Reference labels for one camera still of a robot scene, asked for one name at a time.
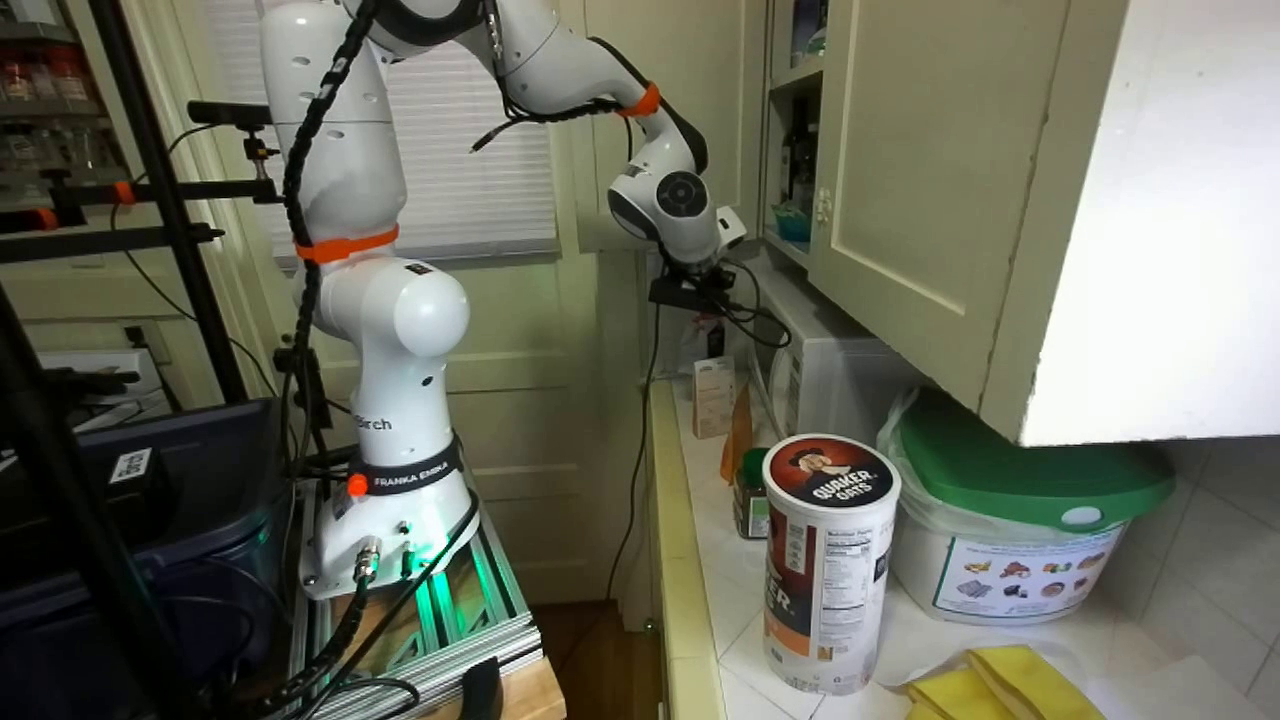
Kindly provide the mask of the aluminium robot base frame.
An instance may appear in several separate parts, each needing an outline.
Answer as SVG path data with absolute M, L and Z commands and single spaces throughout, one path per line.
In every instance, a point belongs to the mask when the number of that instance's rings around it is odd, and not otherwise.
M 502 720 L 544 670 L 544 631 L 487 520 L 362 598 L 297 598 L 299 692 L 268 720 Z

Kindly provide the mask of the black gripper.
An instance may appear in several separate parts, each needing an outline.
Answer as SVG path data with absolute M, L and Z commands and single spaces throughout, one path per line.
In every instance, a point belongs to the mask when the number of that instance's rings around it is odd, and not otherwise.
M 735 276 L 725 266 L 712 266 L 701 276 L 691 276 L 685 266 L 663 266 L 654 281 L 647 298 L 667 305 L 667 307 L 705 310 L 705 317 L 725 317 L 731 307 L 731 283 L 735 283 Z

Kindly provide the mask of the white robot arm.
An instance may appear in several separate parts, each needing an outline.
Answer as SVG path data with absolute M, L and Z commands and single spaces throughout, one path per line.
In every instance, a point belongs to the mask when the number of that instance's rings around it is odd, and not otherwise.
M 467 296 L 443 266 L 395 251 L 410 188 L 383 94 L 394 59 L 449 40 L 492 71 L 518 119 L 616 113 L 641 127 L 609 213 L 661 248 L 675 293 L 719 296 L 719 256 L 743 237 L 709 197 L 705 135 L 548 0 L 271 0 L 260 51 L 305 310 L 362 360 L 356 460 L 317 500 L 299 567 L 317 598 L 415 581 L 481 529 L 443 391 Z

